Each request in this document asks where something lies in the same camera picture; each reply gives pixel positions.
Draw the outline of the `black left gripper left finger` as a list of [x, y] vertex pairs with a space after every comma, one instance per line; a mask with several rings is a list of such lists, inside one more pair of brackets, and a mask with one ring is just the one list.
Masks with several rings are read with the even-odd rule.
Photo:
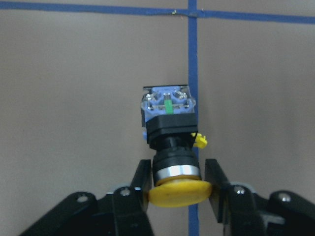
[[144, 212], [147, 211], [149, 205], [148, 193], [152, 187], [151, 172], [151, 160], [140, 160], [130, 185]]

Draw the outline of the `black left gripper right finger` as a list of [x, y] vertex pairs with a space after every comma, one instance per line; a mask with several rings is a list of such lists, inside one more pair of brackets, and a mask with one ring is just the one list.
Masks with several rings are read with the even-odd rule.
[[222, 223], [224, 197], [230, 183], [216, 159], [205, 159], [205, 180], [212, 186], [209, 201], [215, 218], [218, 223]]

